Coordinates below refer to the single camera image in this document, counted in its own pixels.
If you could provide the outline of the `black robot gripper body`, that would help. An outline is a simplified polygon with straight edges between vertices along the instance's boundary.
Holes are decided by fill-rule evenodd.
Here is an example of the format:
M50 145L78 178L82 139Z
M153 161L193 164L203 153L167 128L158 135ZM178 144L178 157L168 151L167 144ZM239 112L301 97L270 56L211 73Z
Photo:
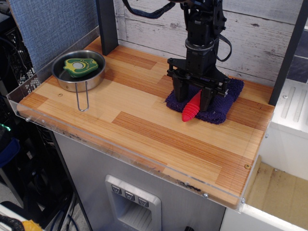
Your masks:
M205 87L217 89L216 95L226 96L230 79L217 69L216 62L217 60L224 62L228 58L229 56L222 60L218 57L218 45L206 49L187 48L185 59L169 58L167 60L169 64L167 75L172 78L174 74L189 74L189 86L193 85L199 89Z

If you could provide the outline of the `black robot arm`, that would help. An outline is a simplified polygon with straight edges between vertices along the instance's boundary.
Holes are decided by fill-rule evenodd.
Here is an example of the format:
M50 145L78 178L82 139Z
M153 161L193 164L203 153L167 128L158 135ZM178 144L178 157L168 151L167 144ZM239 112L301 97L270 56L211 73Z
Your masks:
M221 35L227 19L220 0L186 0L180 6L188 32L186 58L169 58L167 75L173 80L177 101L187 99L190 85L198 87L201 90L200 109L206 111L216 95L228 93L230 79L216 67L219 41L230 43Z

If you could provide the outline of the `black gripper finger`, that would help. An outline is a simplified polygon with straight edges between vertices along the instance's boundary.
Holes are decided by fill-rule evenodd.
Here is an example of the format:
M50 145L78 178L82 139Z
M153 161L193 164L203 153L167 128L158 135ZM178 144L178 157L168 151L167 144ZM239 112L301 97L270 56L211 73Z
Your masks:
M189 92L189 80L190 75L184 74L174 74L172 77L173 80L173 89L174 89L174 95L176 97L176 100L178 102L182 102L186 100L188 92Z
M212 99L217 94L217 89L205 87L201 90L201 97L200 97L200 111L204 112L209 107Z

